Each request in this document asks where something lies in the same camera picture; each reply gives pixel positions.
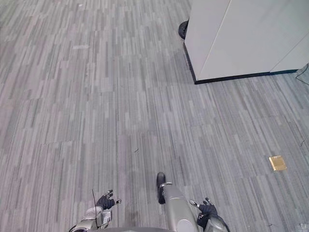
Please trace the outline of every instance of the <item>brass floor plate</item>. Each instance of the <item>brass floor plate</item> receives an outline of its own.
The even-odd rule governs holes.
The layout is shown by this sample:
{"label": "brass floor plate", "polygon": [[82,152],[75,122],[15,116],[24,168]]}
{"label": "brass floor plate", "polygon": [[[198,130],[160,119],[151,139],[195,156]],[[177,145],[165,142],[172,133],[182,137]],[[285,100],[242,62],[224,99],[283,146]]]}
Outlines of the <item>brass floor plate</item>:
{"label": "brass floor plate", "polygon": [[286,165],[282,156],[269,157],[269,161],[274,171],[281,171],[286,169]]}

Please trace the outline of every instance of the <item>gray carpet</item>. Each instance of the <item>gray carpet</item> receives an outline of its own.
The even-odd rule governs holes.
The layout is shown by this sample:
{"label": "gray carpet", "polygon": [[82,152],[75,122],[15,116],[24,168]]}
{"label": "gray carpet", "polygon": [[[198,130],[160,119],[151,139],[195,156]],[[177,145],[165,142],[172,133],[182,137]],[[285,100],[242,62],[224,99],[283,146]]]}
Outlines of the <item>gray carpet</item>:
{"label": "gray carpet", "polygon": [[167,228],[158,171],[231,231],[309,222],[308,86],[295,73],[193,85],[177,34],[190,5],[0,0],[1,232],[67,231],[91,189],[123,200],[112,227]]}

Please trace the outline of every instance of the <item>white wall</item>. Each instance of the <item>white wall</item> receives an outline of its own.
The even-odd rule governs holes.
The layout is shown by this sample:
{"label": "white wall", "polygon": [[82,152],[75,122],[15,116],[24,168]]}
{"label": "white wall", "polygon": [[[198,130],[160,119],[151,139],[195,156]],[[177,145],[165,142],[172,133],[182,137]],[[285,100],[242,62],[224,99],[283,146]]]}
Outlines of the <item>white wall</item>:
{"label": "white wall", "polygon": [[219,30],[229,0],[195,0],[190,14],[185,45],[197,76]]}
{"label": "white wall", "polygon": [[309,33],[271,70],[271,72],[301,69],[307,63],[309,63]]}
{"label": "white wall", "polygon": [[203,80],[301,68],[308,33],[309,0],[195,0],[185,44]]}

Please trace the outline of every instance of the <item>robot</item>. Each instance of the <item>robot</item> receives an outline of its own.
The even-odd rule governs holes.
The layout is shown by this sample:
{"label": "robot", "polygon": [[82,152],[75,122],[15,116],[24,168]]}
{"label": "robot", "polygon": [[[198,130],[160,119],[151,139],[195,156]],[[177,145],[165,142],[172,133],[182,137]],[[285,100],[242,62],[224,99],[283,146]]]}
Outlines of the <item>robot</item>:
{"label": "robot", "polygon": [[[121,203],[121,200],[110,199],[113,193],[109,190],[95,202],[95,207],[86,211],[82,220],[69,232],[198,232],[198,226],[201,226],[204,232],[230,232],[228,225],[218,216],[215,206],[208,198],[203,204],[197,204],[194,200],[187,201],[176,186],[166,181],[162,172],[157,174],[156,186],[159,204],[166,205],[169,230],[150,227],[107,228],[112,221],[112,211],[109,209]],[[189,204],[201,211],[197,220]]]}

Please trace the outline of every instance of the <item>antenna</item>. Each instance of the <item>antenna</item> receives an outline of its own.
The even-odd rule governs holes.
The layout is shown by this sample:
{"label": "antenna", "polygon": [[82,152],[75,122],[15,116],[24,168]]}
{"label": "antenna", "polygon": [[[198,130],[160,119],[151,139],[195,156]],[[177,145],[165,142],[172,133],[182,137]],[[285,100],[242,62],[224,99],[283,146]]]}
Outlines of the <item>antenna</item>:
{"label": "antenna", "polygon": [[93,201],[95,202],[95,209],[96,209],[96,225],[98,228],[98,223],[97,223],[97,206],[96,206],[96,199],[95,199],[95,194],[93,193],[93,189],[92,189],[92,196],[93,196]]}

